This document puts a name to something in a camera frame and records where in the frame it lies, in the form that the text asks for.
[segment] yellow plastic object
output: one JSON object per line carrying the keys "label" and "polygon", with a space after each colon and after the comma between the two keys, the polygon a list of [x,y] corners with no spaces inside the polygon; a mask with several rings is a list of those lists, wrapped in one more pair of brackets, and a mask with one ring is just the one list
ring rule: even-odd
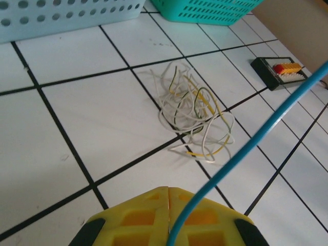
{"label": "yellow plastic object", "polygon": [[169,234],[169,188],[158,187],[91,217],[106,223],[93,246],[161,246]]}
{"label": "yellow plastic object", "polygon": [[[70,246],[165,246],[169,229],[193,195],[180,188],[155,188],[92,216]],[[175,246],[245,246],[236,219],[253,225],[248,217],[203,198],[185,221]],[[91,226],[98,221],[100,227]]]}
{"label": "yellow plastic object", "polygon": [[[169,188],[170,228],[193,195],[180,188]],[[244,246],[234,223],[238,218],[253,224],[247,216],[203,198],[185,221],[176,239],[176,245]]]}
{"label": "yellow plastic object", "polygon": [[290,74],[299,72],[302,67],[298,63],[282,63],[276,65],[274,69],[278,74]]}

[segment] floor tile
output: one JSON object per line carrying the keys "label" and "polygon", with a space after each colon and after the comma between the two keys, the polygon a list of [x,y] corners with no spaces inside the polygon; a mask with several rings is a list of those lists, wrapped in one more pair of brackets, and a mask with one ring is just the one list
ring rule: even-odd
{"label": "floor tile", "polygon": [[39,84],[126,67],[99,27],[17,42]]}
{"label": "floor tile", "polygon": [[225,26],[200,25],[220,49],[242,46],[240,39]]}
{"label": "floor tile", "polygon": [[326,245],[327,232],[278,176],[250,213],[269,245]]}
{"label": "floor tile", "polygon": [[302,68],[303,73],[306,74],[307,77],[310,77],[312,73],[307,68]]}
{"label": "floor tile", "polygon": [[68,245],[82,225],[102,210],[93,192],[88,192],[7,238],[0,245]]}
{"label": "floor tile", "polygon": [[299,101],[313,118],[316,118],[324,107],[322,101],[312,92],[308,91]]}
{"label": "floor tile", "polygon": [[[232,113],[246,131],[253,136],[273,114],[273,110],[257,95],[233,109]],[[259,143],[259,146],[272,163],[278,167],[297,142],[298,139],[292,131],[280,121]]]}
{"label": "floor tile", "polygon": [[328,170],[328,134],[318,124],[314,124],[303,143]]}
{"label": "floor tile", "polygon": [[263,40],[247,25],[243,19],[239,20],[235,24],[230,26],[231,30],[244,42],[249,45],[253,43],[259,43]]}
{"label": "floor tile", "polygon": [[279,57],[291,57],[294,62],[299,63],[301,66],[303,64],[297,59],[280,41],[272,41],[267,43],[271,49],[279,56]]}
{"label": "floor tile", "polygon": [[182,56],[148,14],[103,28],[130,66]]}
{"label": "floor tile", "polygon": [[276,53],[267,44],[249,45],[248,48],[257,57],[276,57]]}
{"label": "floor tile", "polygon": [[314,85],[311,90],[324,104],[328,104],[328,90],[321,83]]}
{"label": "floor tile", "polygon": [[0,45],[0,92],[33,86],[27,71],[11,44]]}
{"label": "floor tile", "polygon": [[[194,160],[162,150],[103,183],[99,190],[112,207],[159,186],[179,187],[196,193],[207,181]],[[226,205],[215,189],[206,197]]]}
{"label": "floor tile", "polygon": [[[290,96],[289,92],[285,89],[277,91],[266,90],[261,95],[274,110]],[[299,138],[302,137],[313,122],[313,118],[300,104],[295,104],[291,107],[282,119]]]}
{"label": "floor tile", "polygon": [[281,173],[320,221],[328,227],[328,172],[303,145],[300,145]]}
{"label": "floor tile", "polygon": [[44,91],[95,180],[176,136],[130,71]]}
{"label": "floor tile", "polygon": [[319,125],[321,125],[324,128],[324,130],[326,132],[328,132],[328,109],[327,108],[322,113],[322,115],[320,116],[320,118],[318,119],[317,122],[319,123]]}
{"label": "floor tile", "polygon": [[221,52],[188,60],[227,107],[256,92]]}
{"label": "floor tile", "polygon": [[[228,148],[232,155],[250,139],[239,124],[235,124],[232,135],[235,143]],[[218,164],[225,164],[229,156],[225,149],[215,155],[217,164],[202,162],[208,173],[213,176],[219,169]],[[240,213],[244,213],[253,200],[274,174],[275,169],[265,156],[255,148],[243,159],[219,184],[228,201]]]}
{"label": "floor tile", "polygon": [[254,15],[245,15],[243,20],[264,40],[276,39],[275,35]]}
{"label": "floor tile", "polygon": [[0,101],[1,233],[88,183],[36,91]]}
{"label": "floor tile", "polygon": [[251,66],[251,62],[256,56],[247,47],[226,50],[224,54],[256,90],[259,91],[267,87]]}
{"label": "floor tile", "polygon": [[150,0],[145,1],[145,5],[143,6],[148,12],[155,12],[157,9],[153,5],[153,3]]}
{"label": "floor tile", "polygon": [[197,24],[169,22],[160,14],[152,16],[184,55],[217,50]]}

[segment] plastic basket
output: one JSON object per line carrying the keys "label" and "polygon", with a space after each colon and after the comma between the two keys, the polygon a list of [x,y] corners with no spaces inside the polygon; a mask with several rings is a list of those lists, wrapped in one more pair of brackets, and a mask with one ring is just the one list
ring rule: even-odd
{"label": "plastic basket", "polygon": [[161,15],[173,22],[228,26],[263,0],[151,0]]}
{"label": "plastic basket", "polygon": [[0,43],[125,21],[145,0],[0,0]]}

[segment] white wire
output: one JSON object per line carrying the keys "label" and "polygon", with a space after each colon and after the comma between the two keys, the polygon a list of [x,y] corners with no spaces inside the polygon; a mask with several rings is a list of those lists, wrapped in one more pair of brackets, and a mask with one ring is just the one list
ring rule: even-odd
{"label": "white wire", "polygon": [[[173,78],[168,78],[169,75],[173,75],[168,74],[172,64],[173,61],[168,64],[161,75],[156,75],[150,70],[154,79],[159,106],[161,107],[161,110],[158,113],[159,122],[169,131],[178,134],[189,134],[189,141],[187,143],[171,147],[169,148],[169,151],[189,158],[205,161],[207,163],[215,163],[216,160],[211,149],[214,149],[217,146],[223,146],[227,151],[229,158],[231,158],[231,153],[227,145],[231,145],[235,141],[231,134],[235,117],[230,112],[222,113],[223,116],[229,116],[229,118],[232,119],[228,126],[224,123],[226,130],[223,127],[213,124],[214,120],[217,118],[222,120],[222,117],[219,115],[219,109],[213,107],[213,110],[215,111],[214,115],[208,115],[209,106],[205,101],[199,99],[198,93],[200,93],[200,86],[192,75],[191,68],[186,64],[178,63],[179,67],[182,66],[182,69],[177,69],[176,67],[176,75],[173,80]],[[159,92],[158,80],[165,90],[162,95]],[[189,80],[194,83],[196,88],[190,84]],[[207,89],[202,90],[202,92],[204,93],[201,93],[201,95],[208,104],[212,106],[215,105]],[[209,131],[213,128],[222,131],[224,133],[223,137],[217,138],[215,136],[209,136]],[[196,134],[202,137],[201,140],[195,139]],[[178,150],[185,146],[200,147],[203,156],[193,156],[185,150]]]}

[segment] yellow block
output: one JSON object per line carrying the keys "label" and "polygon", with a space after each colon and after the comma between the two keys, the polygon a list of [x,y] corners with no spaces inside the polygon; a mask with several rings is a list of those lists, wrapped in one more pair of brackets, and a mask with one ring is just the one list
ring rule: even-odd
{"label": "yellow block", "polygon": [[91,217],[106,220],[93,246],[164,246],[169,234],[169,188],[159,187]]}
{"label": "yellow block", "polygon": [[[170,228],[193,195],[180,188],[169,188]],[[234,223],[238,218],[253,224],[247,216],[203,198],[181,228],[176,246],[245,246]]]}

